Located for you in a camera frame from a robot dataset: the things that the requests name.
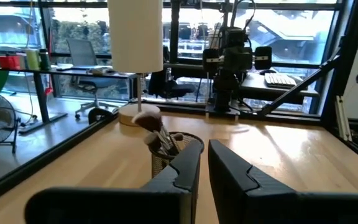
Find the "lamp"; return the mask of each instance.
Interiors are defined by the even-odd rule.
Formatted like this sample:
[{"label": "lamp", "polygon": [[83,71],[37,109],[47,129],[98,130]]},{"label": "lamp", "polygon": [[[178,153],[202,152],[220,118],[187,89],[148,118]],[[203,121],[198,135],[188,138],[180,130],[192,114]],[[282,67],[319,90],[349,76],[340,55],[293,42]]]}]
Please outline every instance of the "lamp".
[{"label": "lamp", "polygon": [[142,104],[141,82],[145,73],[159,72],[162,65],[162,1],[108,0],[112,66],[118,72],[137,77],[137,105],[119,109],[120,123],[136,126],[132,118],[141,111],[156,111]]}]

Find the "table leg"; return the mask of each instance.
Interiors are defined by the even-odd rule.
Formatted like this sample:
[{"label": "table leg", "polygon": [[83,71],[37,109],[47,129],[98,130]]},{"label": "table leg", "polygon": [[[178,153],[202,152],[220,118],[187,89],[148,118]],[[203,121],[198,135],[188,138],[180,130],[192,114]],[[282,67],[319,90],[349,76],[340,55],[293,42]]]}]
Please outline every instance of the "table leg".
[{"label": "table leg", "polygon": [[42,122],[30,124],[28,128],[21,129],[19,131],[20,134],[28,134],[32,131],[35,131],[36,129],[44,127],[49,123],[55,122],[64,116],[67,116],[67,113],[63,113],[49,118],[47,97],[45,96],[44,86],[42,85],[41,74],[38,72],[34,72],[34,85],[35,91],[37,93],[38,104],[40,106]]}]

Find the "bottle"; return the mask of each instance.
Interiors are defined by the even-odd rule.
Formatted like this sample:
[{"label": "bottle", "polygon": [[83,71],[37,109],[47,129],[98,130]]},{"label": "bottle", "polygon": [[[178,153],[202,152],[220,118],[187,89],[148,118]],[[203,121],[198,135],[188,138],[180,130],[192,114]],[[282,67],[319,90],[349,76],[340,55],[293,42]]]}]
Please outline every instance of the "bottle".
[{"label": "bottle", "polygon": [[49,54],[47,49],[40,49],[41,70],[50,70]]}]

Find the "window frame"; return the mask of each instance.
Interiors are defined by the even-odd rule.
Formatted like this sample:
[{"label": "window frame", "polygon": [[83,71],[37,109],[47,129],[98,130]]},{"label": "window frame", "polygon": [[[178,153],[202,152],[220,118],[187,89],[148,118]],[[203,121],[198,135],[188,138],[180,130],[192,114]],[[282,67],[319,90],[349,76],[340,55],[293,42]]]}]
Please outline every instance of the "window frame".
[{"label": "window frame", "polygon": [[[324,54],[321,62],[324,62],[333,52],[336,40],[339,38],[340,23],[343,20],[344,8],[346,5],[345,0],[338,0],[335,3],[256,3],[257,9],[273,9],[273,10],[289,10],[289,11],[334,11],[333,19],[328,32],[328,39],[325,45]],[[4,1],[0,2],[0,6],[12,6],[12,7],[29,7],[30,1]],[[44,33],[45,46],[51,49],[52,57],[70,57],[68,52],[55,52],[53,44],[49,46],[48,30],[51,27],[50,15],[48,9],[51,7],[59,8],[107,8],[107,2],[49,2],[47,0],[36,0],[33,2],[33,6],[40,9],[42,29]],[[225,2],[204,2],[203,7],[205,9],[220,9],[224,7],[232,7],[232,3],[229,0]],[[179,12],[181,8],[195,8],[191,5],[181,5],[180,0],[172,2],[163,2],[164,8],[172,9],[172,21],[171,21],[171,37],[170,37],[170,63],[184,63],[191,65],[201,65],[200,59],[178,58],[178,28],[179,28]],[[227,24],[227,15],[224,16],[223,24]],[[97,58],[110,59],[109,54],[96,54]],[[288,67],[288,68],[319,68],[319,64],[300,64],[300,63],[283,63],[274,62],[273,67]],[[52,85],[56,89],[56,96],[60,95],[58,86],[58,80],[54,78]],[[318,80],[316,83],[316,91],[321,93],[324,88],[326,79]],[[320,99],[313,99],[310,113],[315,114],[318,110]]]}]

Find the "keyboard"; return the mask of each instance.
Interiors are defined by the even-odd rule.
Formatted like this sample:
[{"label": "keyboard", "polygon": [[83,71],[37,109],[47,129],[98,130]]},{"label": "keyboard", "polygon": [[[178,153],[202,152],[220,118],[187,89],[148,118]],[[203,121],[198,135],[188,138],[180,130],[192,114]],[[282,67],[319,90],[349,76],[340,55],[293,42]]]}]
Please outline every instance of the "keyboard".
[{"label": "keyboard", "polygon": [[296,81],[284,73],[266,73],[265,83],[272,88],[290,89],[296,86]]}]

